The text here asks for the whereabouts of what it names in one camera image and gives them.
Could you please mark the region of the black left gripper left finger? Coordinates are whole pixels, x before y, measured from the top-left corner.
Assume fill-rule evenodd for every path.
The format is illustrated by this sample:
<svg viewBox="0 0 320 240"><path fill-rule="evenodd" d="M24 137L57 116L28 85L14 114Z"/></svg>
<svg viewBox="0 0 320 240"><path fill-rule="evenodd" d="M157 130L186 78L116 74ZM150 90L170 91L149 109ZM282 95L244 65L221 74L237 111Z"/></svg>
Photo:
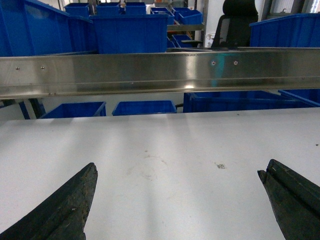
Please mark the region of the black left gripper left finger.
<svg viewBox="0 0 320 240"><path fill-rule="evenodd" d="M2 240L85 240L98 171L91 162L30 213L0 234Z"/></svg>

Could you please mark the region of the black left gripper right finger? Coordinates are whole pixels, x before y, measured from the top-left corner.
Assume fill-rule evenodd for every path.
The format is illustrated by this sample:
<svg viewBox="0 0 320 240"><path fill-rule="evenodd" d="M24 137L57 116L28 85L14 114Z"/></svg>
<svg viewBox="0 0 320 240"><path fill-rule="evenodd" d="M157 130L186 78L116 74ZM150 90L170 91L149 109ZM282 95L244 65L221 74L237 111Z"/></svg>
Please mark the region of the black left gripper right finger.
<svg viewBox="0 0 320 240"><path fill-rule="evenodd" d="M275 159L257 174L284 238L318 240L320 187Z"/></svg>

